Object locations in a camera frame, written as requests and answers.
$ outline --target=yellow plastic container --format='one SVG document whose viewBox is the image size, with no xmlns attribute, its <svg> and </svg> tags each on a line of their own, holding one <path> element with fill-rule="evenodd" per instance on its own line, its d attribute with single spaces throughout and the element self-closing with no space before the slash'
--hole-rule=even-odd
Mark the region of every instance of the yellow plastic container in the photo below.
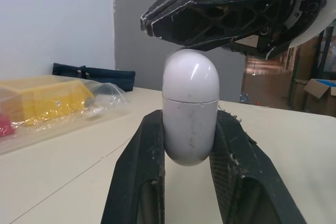
<svg viewBox="0 0 336 224">
<path fill-rule="evenodd" d="M 0 82 L 0 112 L 25 126 L 79 111 L 88 99 L 94 95 L 76 79 L 38 76 Z"/>
</svg>

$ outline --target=gray wall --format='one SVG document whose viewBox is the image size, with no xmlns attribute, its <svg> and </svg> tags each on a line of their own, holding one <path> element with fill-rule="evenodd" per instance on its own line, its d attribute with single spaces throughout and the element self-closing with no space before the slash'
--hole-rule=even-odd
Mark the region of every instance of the gray wall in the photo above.
<svg viewBox="0 0 336 224">
<path fill-rule="evenodd" d="M 113 0 L 0 0 L 0 79 L 114 68 Z"/>
<path fill-rule="evenodd" d="M 135 70 L 137 87 L 161 90 L 166 56 L 179 46 L 140 30 L 140 17 L 156 0 L 115 0 L 115 68 Z M 219 73 L 220 98 L 239 101 L 245 57 L 223 49 L 206 53 Z"/>
</svg>

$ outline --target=cardboard box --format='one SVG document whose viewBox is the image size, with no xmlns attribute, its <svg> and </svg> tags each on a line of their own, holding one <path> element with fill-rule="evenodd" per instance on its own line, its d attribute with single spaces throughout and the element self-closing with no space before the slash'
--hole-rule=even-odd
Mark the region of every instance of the cardboard box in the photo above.
<svg viewBox="0 0 336 224">
<path fill-rule="evenodd" d="M 290 106 L 295 110 L 302 111 L 303 109 L 303 102 L 305 99 L 305 95 L 307 94 L 304 91 L 304 88 L 308 82 L 308 80 L 294 80 L 289 103 Z"/>
<path fill-rule="evenodd" d="M 308 93 L 305 111 L 336 117 L 336 81 L 311 79 L 304 90 Z"/>
</svg>

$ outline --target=clear plastic bag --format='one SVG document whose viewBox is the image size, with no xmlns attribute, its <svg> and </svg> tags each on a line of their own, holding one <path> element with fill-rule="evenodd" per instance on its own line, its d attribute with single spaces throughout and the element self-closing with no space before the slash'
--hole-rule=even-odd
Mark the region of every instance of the clear plastic bag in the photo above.
<svg viewBox="0 0 336 224">
<path fill-rule="evenodd" d="M 122 116 L 125 104 L 124 91 L 111 83 L 60 76 L 0 81 L 0 154 Z"/>
</svg>

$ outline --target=white wall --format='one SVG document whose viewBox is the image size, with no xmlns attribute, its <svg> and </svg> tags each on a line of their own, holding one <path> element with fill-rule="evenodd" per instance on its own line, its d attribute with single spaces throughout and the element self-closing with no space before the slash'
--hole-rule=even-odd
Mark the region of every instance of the white wall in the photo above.
<svg viewBox="0 0 336 224">
<path fill-rule="evenodd" d="M 0 0 L 0 79 L 54 62 L 114 69 L 113 0 Z"/>
</svg>

